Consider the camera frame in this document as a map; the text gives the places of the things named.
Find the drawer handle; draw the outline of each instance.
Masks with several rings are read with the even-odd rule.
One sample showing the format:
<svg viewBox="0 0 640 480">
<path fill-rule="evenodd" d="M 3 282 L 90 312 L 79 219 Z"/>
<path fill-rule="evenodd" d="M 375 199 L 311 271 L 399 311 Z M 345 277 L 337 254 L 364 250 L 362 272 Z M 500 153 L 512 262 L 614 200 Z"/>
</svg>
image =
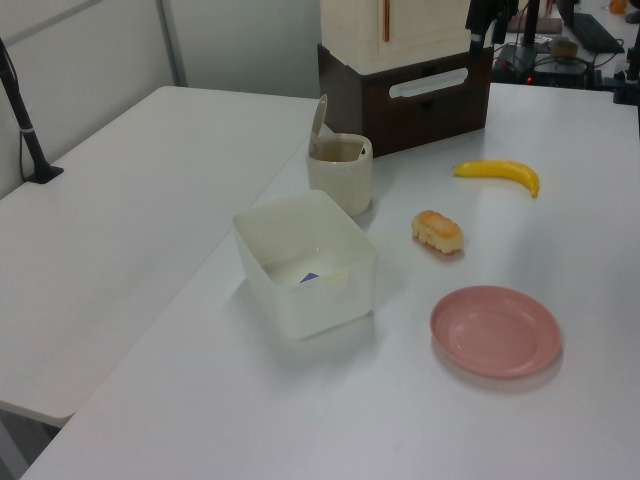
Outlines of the drawer handle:
<svg viewBox="0 0 640 480">
<path fill-rule="evenodd" d="M 450 72 L 431 75 L 430 77 L 398 83 L 389 89 L 389 96 L 391 98 L 410 98 L 416 95 L 442 90 L 443 88 L 455 87 L 456 85 L 462 85 L 468 76 L 469 70 L 459 68 L 457 70 L 451 70 Z"/>
</svg>

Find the pink plate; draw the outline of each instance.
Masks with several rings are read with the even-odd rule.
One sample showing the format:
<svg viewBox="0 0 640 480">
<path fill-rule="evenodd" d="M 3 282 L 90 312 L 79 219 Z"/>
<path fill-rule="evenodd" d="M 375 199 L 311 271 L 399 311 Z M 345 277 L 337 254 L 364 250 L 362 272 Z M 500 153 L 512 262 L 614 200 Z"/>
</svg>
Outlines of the pink plate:
<svg viewBox="0 0 640 480">
<path fill-rule="evenodd" d="M 431 312 L 431 333 L 454 362 L 491 377 L 529 375 L 560 350 L 560 330 L 551 312 L 503 287 L 450 293 Z"/>
</svg>

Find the keyboard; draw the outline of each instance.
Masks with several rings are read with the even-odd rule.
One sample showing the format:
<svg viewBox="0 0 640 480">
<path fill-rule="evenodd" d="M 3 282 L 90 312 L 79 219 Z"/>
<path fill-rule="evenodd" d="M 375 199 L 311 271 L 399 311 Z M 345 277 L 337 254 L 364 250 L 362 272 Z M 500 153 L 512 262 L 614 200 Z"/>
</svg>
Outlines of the keyboard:
<svg viewBox="0 0 640 480">
<path fill-rule="evenodd" d="M 574 12 L 571 31 L 585 50 L 593 53 L 624 53 L 620 43 L 593 15 Z"/>
</svg>

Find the white cabinet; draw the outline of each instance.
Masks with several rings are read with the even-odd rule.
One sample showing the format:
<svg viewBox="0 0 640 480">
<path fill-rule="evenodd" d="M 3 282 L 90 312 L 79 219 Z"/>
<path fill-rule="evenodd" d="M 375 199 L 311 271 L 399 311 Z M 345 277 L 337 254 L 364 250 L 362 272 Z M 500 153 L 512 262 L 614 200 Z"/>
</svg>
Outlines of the white cabinet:
<svg viewBox="0 0 640 480">
<path fill-rule="evenodd" d="M 321 0 L 322 44 L 361 75 L 469 49 L 470 0 Z"/>
</svg>

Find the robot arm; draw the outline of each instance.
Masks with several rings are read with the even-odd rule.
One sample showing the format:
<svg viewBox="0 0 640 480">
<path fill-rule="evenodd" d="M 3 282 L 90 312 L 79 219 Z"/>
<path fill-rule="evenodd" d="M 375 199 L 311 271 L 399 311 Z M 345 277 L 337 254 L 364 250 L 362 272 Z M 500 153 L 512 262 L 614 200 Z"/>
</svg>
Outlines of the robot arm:
<svg viewBox="0 0 640 480">
<path fill-rule="evenodd" d="M 503 43 L 507 33 L 507 24 L 518 10 L 518 0 L 471 0 L 465 28 L 471 31 L 469 53 L 480 55 L 484 48 L 484 39 L 493 21 L 493 43 Z"/>
</svg>

